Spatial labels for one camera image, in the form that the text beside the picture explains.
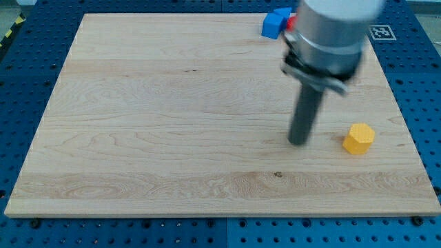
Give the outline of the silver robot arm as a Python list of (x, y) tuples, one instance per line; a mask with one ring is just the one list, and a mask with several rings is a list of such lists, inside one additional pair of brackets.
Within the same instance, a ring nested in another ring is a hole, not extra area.
[(282, 72), (318, 92), (346, 94), (345, 81), (356, 73), (365, 33), (384, 5), (383, 0), (301, 1), (293, 30), (283, 32), (288, 50)]

